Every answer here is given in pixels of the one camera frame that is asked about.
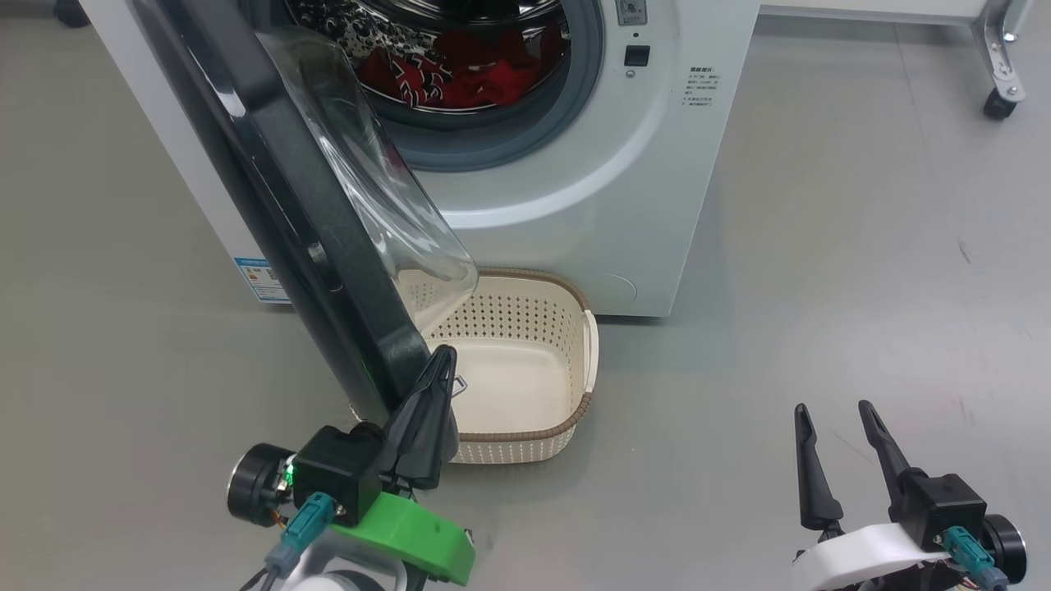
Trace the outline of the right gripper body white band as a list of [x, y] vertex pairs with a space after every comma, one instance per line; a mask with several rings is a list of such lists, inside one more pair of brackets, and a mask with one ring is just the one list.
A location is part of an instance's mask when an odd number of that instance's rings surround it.
[[877, 524], [817, 543], [792, 563], [792, 591], [834, 591], [863, 580], [947, 561], [942, 550], [927, 552], [899, 524]]

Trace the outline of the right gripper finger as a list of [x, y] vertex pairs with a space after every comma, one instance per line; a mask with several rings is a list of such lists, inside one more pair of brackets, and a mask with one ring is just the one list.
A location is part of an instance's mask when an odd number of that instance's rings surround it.
[[877, 457], [879, 458], [879, 467], [881, 467], [883, 482], [886, 485], [890, 500], [888, 508], [889, 519], [893, 521], [893, 523], [900, 523], [905, 502], [903, 478], [904, 474], [908, 475], [910, 473], [911, 465], [904, 456], [904, 453], [901, 452], [897, 440], [893, 439], [893, 435], [891, 435], [883, 423], [881, 415], [879, 415], [871, 401], [859, 401], [857, 403], [857, 411], [859, 411], [862, 419], [865, 437], [872, 448], [874, 448]]
[[805, 404], [796, 405], [794, 427], [801, 526], [811, 531], [841, 531], [842, 505], [831, 494], [819, 463], [817, 431]]

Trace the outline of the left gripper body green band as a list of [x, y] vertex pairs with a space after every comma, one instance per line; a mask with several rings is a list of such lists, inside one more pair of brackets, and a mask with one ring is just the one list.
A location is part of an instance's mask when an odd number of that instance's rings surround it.
[[334, 521], [332, 529], [444, 583], [466, 586], [475, 565], [466, 529], [401, 495], [383, 492], [356, 525]]

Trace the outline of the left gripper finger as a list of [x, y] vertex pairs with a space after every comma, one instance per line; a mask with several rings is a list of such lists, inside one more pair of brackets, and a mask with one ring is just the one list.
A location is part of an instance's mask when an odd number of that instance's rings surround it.
[[425, 385], [414, 385], [394, 415], [384, 426], [382, 474], [408, 483], [425, 480]]
[[425, 385], [425, 480], [408, 483], [411, 488], [435, 489], [444, 465], [457, 455], [457, 421], [452, 411], [454, 386], [457, 384], [457, 351], [450, 345], [439, 345], [425, 366], [416, 384]]

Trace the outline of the black round washer door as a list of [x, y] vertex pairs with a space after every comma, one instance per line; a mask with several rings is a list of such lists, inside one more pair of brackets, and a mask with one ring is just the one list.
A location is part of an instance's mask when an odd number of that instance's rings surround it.
[[386, 422], [478, 269], [318, 30], [131, 0], [195, 138], [360, 420]]

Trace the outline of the red clothes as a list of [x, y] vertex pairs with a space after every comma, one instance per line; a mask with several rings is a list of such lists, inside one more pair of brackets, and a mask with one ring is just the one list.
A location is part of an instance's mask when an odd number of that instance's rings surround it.
[[553, 74], [571, 40], [556, 25], [532, 37], [444, 30], [424, 50], [372, 49], [356, 65], [360, 84], [409, 108], [472, 111], [511, 106]]

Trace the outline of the cream laundry basket brown rim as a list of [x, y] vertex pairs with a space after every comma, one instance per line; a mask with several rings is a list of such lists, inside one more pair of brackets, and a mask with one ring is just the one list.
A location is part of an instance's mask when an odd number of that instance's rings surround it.
[[585, 295], [560, 277], [481, 269], [473, 293], [418, 270], [397, 290], [430, 348], [457, 351], [455, 463], [509, 465], [566, 448], [592, 404], [599, 329]]

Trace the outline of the white front-load washing machine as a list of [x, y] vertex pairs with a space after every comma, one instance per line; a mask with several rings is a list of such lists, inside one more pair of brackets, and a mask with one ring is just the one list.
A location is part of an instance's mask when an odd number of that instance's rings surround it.
[[[671, 313], [760, 0], [360, 0], [413, 29], [549, 25], [568, 56], [511, 106], [365, 97], [481, 267], [566, 279], [595, 313]], [[284, 0], [236, 0], [262, 27]]]

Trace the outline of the black and white patterned fabric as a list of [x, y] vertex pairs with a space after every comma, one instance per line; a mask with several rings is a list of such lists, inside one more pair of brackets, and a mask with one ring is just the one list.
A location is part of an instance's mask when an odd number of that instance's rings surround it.
[[284, 0], [293, 22], [337, 42], [353, 63], [375, 50], [394, 57], [433, 55], [437, 34], [398, 24], [360, 0]]

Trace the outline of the blue energy label sticker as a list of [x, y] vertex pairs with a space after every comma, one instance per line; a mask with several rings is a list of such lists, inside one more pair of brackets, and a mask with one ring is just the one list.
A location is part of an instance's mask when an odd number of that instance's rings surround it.
[[259, 302], [274, 305], [291, 303], [267, 259], [234, 258], [233, 261]]

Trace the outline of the silver metal cabinet leg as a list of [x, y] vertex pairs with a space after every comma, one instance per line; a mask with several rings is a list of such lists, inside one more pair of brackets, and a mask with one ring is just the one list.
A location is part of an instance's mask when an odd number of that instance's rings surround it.
[[980, 14], [970, 24], [982, 56], [984, 70], [994, 89], [1017, 104], [1026, 97], [1021, 75], [1012, 64], [1010, 46], [1021, 38], [1021, 27], [1036, 0], [984, 0]]

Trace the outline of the white cabinet panel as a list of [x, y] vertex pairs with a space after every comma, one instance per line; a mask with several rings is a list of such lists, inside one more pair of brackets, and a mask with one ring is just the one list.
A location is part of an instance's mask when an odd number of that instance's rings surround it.
[[766, 16], [908, 24], [970, 24], [987, 0], [760, 0]]

